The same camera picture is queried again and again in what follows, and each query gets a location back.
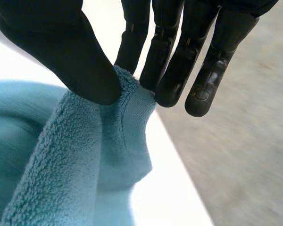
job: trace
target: teal towel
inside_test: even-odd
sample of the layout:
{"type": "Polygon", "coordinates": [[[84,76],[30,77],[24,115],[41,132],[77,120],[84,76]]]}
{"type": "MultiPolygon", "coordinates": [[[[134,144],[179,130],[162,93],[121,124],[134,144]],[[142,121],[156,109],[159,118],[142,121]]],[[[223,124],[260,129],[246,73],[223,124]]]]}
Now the teal towel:
{"type": "Polygon", "coordinates": [[[128,199],[151,170],[145,125],[155,102],[128,72],[116,71],[117,103],[99,106],[67,91],[51,116],[64,89],[0,83],[9,87],[0,93],[0,215],[9,202],[0,225],[133,225],[128,199]]]}

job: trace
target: black glove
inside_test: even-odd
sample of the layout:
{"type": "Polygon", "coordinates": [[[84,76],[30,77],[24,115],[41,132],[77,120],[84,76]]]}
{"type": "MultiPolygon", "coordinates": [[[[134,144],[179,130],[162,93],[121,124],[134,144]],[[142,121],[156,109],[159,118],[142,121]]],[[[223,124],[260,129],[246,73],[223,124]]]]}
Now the black glove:
{"type": "Polygon", "coordinates": [[[83,0],[0,0],[0,30],[71,91],[110,105],[120,97],[120,83],[82,4],[83,0]]]}
{"type": "MultiPolygon", "coordinates": [[[[205,115],[239,43],[257,24],[259,16],[277,1],[152,0],[156,29],[141,73],[141,85],[155,92],[161,106],[174,106],[217,17],[210,48],[185,102],[190,115],[205,115]],[[182,9],[182,34],[167,67],[182,9]]],[[[133,73],[148,33],[150,0],[122,0],[122,4],[127,23],[116,64],[133,73]]]]}

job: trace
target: fingertip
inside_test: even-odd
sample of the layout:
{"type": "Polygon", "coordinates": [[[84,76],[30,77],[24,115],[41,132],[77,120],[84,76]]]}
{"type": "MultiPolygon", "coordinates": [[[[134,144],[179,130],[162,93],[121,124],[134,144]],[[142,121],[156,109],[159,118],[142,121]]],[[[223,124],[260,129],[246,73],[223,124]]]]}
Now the fingertip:
{"type": "Polygon", "coordinates": [[[209,99],[201,100],[195,97],[195,93],[190,92],[188,95],[184,108],[186,112],[193,117],[202,117],[206,115],[211,107],[209,99]]]}

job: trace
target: towel fold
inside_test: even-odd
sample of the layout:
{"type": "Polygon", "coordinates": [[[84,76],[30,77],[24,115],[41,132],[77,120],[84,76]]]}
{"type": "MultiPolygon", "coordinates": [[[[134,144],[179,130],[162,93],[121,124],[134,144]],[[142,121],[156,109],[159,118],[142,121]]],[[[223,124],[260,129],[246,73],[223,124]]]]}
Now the towel fold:
{"type": "MultiPolygon", "coordinates": [[[[47,98],[46,106],[46,98],[38,101],[38,95],[25,95],[46,85],[1,84],[24,89],[17,103],[11,101],[12,94],[0,93],[0,126],[5,128],[0,137],[0,151],[5,154],[0,162],[7,163],[1,164],[0,190],[7,194],[2,203],[9,202],[4,210],[1,204],[0,226],[133,225],[129,196],[133,185],[151,170],[145,127],[155,102],[128,72],[117,66],[115,70],[122,96],[111,106],[51,86],[47,87],[56,95],[47,98]],[[57,97],[65,92],[53,110],[57,97]],[[12,168],[17,173],[9,184],[12,168]]],[[[45,95],[46,89],[36,90],[51,96],[45,95]]]]}

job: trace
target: gray floor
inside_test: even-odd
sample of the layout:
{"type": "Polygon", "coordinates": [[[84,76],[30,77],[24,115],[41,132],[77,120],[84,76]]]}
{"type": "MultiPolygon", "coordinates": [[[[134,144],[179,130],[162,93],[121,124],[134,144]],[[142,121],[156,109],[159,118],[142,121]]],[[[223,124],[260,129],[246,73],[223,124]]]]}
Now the gray floor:
{"type": "Polygon", "coordinates": [[[216,226],[283,226],[283,0],[240,44],[202,118],[158,108],[216,226]]]}

